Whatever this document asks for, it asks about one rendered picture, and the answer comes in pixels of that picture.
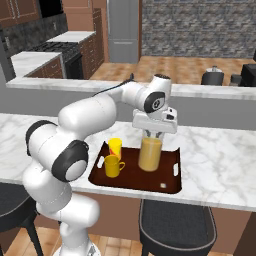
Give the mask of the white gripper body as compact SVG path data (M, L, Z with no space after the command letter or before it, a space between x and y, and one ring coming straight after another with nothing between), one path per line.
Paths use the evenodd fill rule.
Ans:
M160 119L152 119L145 112L134 110L132 126L153 132L175 134L178 126L177 111L167 109L161 113Z

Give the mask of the glass pitcher with orange juice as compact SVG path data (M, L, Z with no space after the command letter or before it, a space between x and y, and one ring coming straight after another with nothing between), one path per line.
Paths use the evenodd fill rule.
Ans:
M164 137L164 133L159 138L155 138L157 132L150 133L151 136L147 137L146 131L143 131L138 160L139 167L147 172L156 171L159 166Z

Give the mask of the dark brown tray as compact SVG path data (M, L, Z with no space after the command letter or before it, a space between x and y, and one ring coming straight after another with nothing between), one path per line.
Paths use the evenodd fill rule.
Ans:
M162 151L158 169L146 172L138 166L139 149L123 148L125 167L116 178L107 177L104 166L98 167L100 157L106 157L108 153L108 145L103 143L89 175L92 184L167 194L176 194L182 190L180 149Z

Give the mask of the yellow mug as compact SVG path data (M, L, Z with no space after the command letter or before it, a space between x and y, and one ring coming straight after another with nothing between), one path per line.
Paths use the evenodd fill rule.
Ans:
M120 171L124 169L125 163L115 155L108 155L104 159L105 173L109 178L116 178Z

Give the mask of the black and silver pot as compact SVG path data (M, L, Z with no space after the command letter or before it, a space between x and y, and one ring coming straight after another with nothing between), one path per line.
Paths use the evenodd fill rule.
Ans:
M221 69L218 69L216 65L211 68L207 68L206 72L202 75L202 85L215 85L221 86L224 80L224 73Z

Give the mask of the small dark grey box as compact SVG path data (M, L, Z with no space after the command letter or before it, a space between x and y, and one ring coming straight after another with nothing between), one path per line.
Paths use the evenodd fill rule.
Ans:
M230 78L231 86L239 86L241 83L242 77L238 74L232 74Z

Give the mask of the black bar stool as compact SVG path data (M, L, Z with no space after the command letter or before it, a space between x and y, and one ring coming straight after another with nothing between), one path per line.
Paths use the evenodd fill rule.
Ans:
M217 240L210 207L142 199L141 256L207 256Z
M23 185L0 182L0 232L25 228L37 256L44 256L34 225L36 217L36 202Z

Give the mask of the brown base cabinets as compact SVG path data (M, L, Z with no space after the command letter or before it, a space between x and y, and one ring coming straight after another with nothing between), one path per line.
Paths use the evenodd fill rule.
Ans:
M94 24L93 31L67 31L57 37L49 39L46 42L75 42L78 44L82 54L83 79L89 79L100 65L104 62L104 47L102 35L102 16L101 9L94 8L92 11L92 20ZM57 52L39 52L39 53L57 53ZM62 60L62 54L47 61L41 67L27 74L27 77L33 78L66 78L65 66Z

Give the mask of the grey fridge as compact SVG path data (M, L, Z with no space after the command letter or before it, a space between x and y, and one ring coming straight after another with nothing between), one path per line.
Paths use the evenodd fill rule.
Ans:
M107 0L107 18L109 61L137 63L139 0Z

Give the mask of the black appliance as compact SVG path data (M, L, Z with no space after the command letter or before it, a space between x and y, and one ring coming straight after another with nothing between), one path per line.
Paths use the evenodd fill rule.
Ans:
M256 87L256 64L244 64L241 77L241 86Z

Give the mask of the black stove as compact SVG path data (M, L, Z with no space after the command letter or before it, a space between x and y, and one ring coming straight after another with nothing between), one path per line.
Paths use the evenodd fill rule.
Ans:
M75 42L44 42L38 46L29 48L33 52L57 52L62 54L67 79L82 80L82 54Z

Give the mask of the brown wall cabinets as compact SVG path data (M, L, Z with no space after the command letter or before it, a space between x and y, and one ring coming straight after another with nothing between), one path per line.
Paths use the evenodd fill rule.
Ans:
M0 0L0 25L3 28L65 13L68 27L75 30L72 19L92 12L93 0Z

